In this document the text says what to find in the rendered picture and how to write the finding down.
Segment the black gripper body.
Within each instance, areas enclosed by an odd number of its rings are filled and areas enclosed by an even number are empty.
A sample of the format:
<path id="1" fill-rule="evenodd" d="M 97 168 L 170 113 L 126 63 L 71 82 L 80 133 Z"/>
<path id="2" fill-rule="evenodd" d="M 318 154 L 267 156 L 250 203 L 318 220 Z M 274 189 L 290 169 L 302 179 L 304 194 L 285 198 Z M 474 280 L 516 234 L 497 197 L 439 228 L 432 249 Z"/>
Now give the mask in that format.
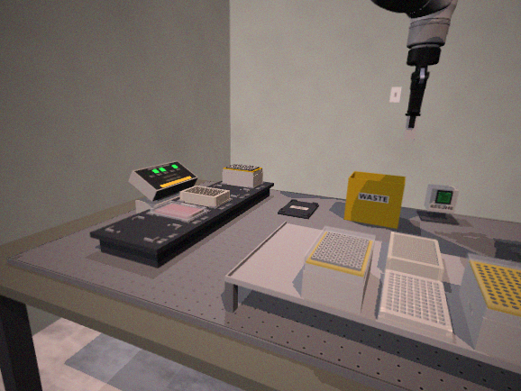
<path id="1" fill-rule="evenodd" d="M 437 64 L 440 54 L 441 48 L 438 47 L 415 48 L 408 52 L 407 65 L 416 66 L 416 76 L 420 76 L 421 68 L 424 68 L 426 76 L 428 66 Z"/>

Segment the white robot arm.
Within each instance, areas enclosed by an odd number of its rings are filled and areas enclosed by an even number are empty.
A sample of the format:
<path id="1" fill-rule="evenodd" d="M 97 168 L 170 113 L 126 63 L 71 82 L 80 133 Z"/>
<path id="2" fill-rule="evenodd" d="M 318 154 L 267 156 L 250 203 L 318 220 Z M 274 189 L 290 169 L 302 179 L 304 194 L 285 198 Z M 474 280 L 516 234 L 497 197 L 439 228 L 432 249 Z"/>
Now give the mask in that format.
<path id="1" fill-rule="evenodd" d="M 458 0 L 371 0 L 375 5 L 410 18 L 407 48 L 442 47 Z"/>

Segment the yellow waste bin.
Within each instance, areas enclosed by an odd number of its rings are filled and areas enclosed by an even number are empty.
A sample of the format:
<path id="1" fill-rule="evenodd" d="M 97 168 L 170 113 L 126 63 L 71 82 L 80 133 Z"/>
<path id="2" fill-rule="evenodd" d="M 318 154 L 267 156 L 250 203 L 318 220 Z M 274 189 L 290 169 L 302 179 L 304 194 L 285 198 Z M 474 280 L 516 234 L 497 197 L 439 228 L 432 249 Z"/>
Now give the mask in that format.
<path id="1" fill-rule="evenodd" d="M 344 220 L 397 229 L 405 182 L 406 177 L 354 171 L 348 180 Z"/>

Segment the black flat pad with label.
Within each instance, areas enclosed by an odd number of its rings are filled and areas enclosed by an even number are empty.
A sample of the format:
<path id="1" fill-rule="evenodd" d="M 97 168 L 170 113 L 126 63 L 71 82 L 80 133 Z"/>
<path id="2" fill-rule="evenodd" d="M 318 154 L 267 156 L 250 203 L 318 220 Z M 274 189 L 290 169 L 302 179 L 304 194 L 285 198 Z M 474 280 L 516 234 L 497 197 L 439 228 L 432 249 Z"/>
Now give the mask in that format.
<path id="1" fill-rule="evenodd" d="M 278 211 L 278 214 L 309 219 L 318 206 L 319 203 L 307 203 L 292 199 Z"/>

